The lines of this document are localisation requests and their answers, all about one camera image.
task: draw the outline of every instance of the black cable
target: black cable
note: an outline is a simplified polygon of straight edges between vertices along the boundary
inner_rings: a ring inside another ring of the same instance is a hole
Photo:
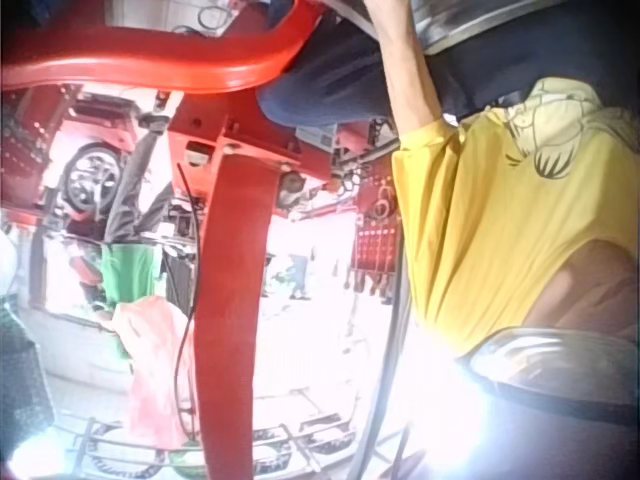
[[[196,203],[193,199],[193,195],[191,194],[191,189],[189,188],[189,182],[187,182],[187,177],[184,174],[184,170],[182,169],[182,165],[178,164],[178,172],[180,173],[180,177],[182,178],[182,183],[184,184],[184,188],[187,191],[187,196],[189,197],[189,204],[191,205],[191,214],[193,215],[194,228],[196,233],[196,272],[195,272],[195,281],[193,292],[191,296],[191,308],[189,309],[189,316],[187,317],[187,325],[184,328],[184,333],[182,334],[182,340],[180,341],[180,347],[178,348],[178,356],[176,358],[176,366],[173,372],[173,393],[175,396],[176,408],[178,409],[178,419],[180,421],[180,427],[182,431],[187,436],[187,438],[193,442],[197,441],[195,436],[195,425],[194,425],[194,415],[193,409],[194,406],[191,405],[191,432],[187,431],[187,427],[182,420],[182,414],[180,409],[180,395],[178,394],[178,375],[180,373],[180,361],[182,360],[182,355],[184,353],[184,346],[187,343],[187,336],[189,335],[189,327],[191,326],[191,322],[193,321],[193,315],[196,310],[196,301],[198,299],[198,293],[200,290],[200,226],[198,224],[198,215],[196,213]]]
[[[208,25],[204,18],[205,14],[213,11],[221,12],[224,14],[223,21],[219,22],[219,24],[215,26]],[[204,32],[189,25],[178,25],[171,31],[173,33],[180,33],[183,35],[198,35],[200,37],[208,37],[209,35],[207,35],[207,33],[205,32],[217,32],[218,30],[221,30],[222,28],[229,25],[229,23],[231,23],[231,20],[233,20],[233,12],[230,9],[221,7],[220,5],[210,5],[208,7],[201,7],[198,11],[198,26],[202,28]]]

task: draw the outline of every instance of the cartoon print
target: cartoon print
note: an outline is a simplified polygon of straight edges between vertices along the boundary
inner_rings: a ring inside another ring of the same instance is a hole
[[[566,81],[558,79],[538,82],[526,102],[505,110],[504,124],[521,155],[507,156],[511,167],[533,157],[534,168],[542,178],[565,178],[589,129],[604,131],[638,150],[630,114],[622,109],[602,109],[586,85],[576,83],[572,91],[554,92],[561,89],[556,86],[558,82],[566,86]]]

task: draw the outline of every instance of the blue jeans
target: blue jeans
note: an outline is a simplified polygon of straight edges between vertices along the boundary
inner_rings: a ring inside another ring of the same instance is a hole
[[[272,0],[272,25],[290,4]],[[544,77],[588,83],[605,105],[636,112],[640,54],[622,17],[619,2],[568,1],[427,57],[444,112],[465,118],[505,96],[524,99]],[[321,23],[289,71],[259,89],[258,101],[268,118],[292,127],[391,115],[378,43],[344,21]]]

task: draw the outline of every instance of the green cloth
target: green cloth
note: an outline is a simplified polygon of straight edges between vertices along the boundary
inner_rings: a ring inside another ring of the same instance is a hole
[[[151,245],[123,243],[102,247],[102,282],[107,305],[112,310],[119,303],[132,303],[155,294],[155,280],[160,274],[160,255]],[[116,336],[118,356],[130,355]]]

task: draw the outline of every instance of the yellow shirt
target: yellow shirt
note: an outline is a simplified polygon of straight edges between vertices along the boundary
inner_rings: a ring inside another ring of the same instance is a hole
[[[585,243],[637,260],[637,131],[589,86],[548,78],[521,105],[404,136],[393,171],[420,320],[463,354],[521,325]]]

